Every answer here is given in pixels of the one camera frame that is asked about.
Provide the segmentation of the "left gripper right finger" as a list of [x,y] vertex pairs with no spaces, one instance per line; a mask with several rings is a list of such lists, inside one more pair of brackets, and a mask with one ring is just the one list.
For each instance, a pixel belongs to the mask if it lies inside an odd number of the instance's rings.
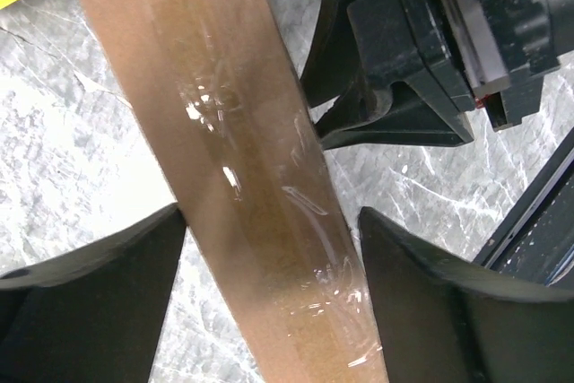
[[390,381],[572,381],[571,291],[467,262],[371,207],[358,224]]

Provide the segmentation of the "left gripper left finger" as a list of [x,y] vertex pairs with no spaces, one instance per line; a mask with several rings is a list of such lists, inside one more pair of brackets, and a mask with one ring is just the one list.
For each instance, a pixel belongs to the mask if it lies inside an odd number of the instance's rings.
[[86,246],[1,276],[3,382],[146,382],[186,222],[168,205]]

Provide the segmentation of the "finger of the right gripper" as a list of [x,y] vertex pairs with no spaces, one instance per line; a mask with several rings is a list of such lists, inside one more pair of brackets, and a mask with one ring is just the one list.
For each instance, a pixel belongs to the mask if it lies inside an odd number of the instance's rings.
[[347,8],[355,0],[321,0],[309,57],[300,83],[315,108],[342,94],[359,64]]

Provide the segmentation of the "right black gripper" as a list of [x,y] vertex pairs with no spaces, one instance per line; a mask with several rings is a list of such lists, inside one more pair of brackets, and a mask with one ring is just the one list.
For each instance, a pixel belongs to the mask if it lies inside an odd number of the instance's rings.
[[518,126],[560,66],[561,0],[355,0],[347,13],[359,64],[315,124],[325,150],[469,144],[468,112]]

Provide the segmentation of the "brown cardboard express box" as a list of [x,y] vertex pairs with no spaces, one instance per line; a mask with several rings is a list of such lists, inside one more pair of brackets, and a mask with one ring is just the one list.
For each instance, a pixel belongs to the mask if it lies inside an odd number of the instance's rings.
[[267,0],[80,1],[265,380],[386,381]]

